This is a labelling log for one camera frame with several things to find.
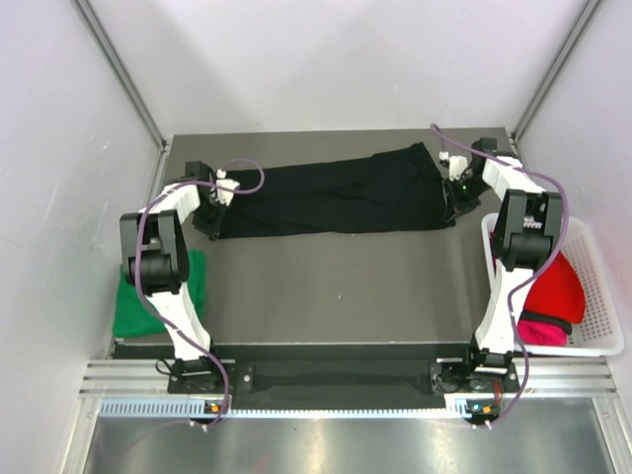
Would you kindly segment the black t-shirt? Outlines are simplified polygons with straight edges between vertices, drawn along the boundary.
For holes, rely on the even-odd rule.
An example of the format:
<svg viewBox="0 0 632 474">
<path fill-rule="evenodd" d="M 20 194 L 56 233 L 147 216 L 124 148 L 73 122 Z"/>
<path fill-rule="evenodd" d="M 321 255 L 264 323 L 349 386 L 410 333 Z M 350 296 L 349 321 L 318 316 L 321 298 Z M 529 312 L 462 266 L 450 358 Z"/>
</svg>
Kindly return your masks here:
<svg viewBox="0 0 632 474">
<path fill-rule="evenodd" d="M 431 231 L 454 223 L 441 174 L 424 143 L 365 158 L 235 170 L 228 176 L 249 192 L 232 200 L 219 239 Z"/>
</svg>

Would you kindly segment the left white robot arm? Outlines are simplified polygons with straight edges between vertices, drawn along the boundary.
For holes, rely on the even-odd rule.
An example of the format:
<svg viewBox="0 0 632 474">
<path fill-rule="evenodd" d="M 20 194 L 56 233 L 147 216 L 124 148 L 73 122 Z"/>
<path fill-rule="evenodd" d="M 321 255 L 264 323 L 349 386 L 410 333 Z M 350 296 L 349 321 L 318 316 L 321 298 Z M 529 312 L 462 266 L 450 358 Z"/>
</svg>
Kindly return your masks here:
<svg viewBox="0 0 632 474">
<path fill-rule="evenodd" d="M 226 393 L 228 373 L 193 301 L 191 254 L 183 225 L 191 217 L 220 223 L 240 184 L 201 162 L 166 185 L 144 208 L 119 219 L 124 281 L 141 307 L 166 329 L 174 361 L 165 362 L 172 393 Z"/>
</svg>

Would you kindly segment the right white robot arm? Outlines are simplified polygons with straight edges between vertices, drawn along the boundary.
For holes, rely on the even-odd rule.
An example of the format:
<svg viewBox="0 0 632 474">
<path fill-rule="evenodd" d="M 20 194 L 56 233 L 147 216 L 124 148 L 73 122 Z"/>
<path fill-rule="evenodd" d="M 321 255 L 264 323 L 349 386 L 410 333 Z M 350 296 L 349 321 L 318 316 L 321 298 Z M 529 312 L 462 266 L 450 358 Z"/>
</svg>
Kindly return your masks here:
<svg viewBox="0 0 632 474">
<path fill-rule="evenodd" d="M 438 154 L 448 172 L 446 198 L 456 214 L 464 214 L 479 204 L 484 192 L 498 197 L 501 207 L 489 241 L 496 270 L 485 315 L 466 356 L 442 362 L 433 377 L 436 390 L 444 393 L 488 390 L 511 378 L 524 302 L 560 253 L 569 223 L 562 190 L 542 188 L 541 176 L 530 174 L 518 159 L 498 154 L 495 140 L 482 138 L 467 150 L 469 157 L 446 149 Z"/>
</svg>

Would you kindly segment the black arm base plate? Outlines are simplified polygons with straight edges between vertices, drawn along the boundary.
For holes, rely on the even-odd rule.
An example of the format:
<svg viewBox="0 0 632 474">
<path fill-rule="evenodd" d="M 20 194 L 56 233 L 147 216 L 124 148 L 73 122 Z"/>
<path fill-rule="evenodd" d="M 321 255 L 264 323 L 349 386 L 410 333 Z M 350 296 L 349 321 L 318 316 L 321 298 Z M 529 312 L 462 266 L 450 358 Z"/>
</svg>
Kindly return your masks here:
<svg viewBox="0 0 632 474">
<path fill-rule="evenodd" d="M 431 365 L 446 378 L 507 378 L 513 355 L 493 355 L 465 343 L 260 344 L 214 347 L 214 354 L 235 366 L 237 380 L 252 370 L 249 393 L 272 388 L 410 386 L 431 390 Z"/>
</svg>

